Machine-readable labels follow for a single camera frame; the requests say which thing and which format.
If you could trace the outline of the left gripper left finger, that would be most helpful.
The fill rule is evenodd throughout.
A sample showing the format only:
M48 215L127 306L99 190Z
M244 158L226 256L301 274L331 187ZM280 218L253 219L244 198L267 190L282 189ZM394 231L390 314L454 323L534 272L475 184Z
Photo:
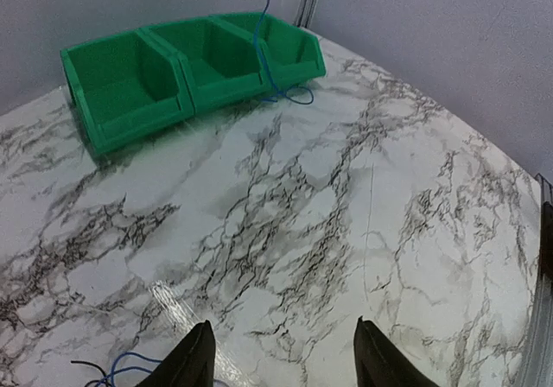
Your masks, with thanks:
M144 379L144 387L212 387L216 342L209 320L196 324Z

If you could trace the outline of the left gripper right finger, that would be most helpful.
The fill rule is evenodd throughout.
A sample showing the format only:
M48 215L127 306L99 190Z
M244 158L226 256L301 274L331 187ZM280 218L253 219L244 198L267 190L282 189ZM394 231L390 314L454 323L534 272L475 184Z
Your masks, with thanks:
M353 352L359 387L437 387L371 320L358 318Z

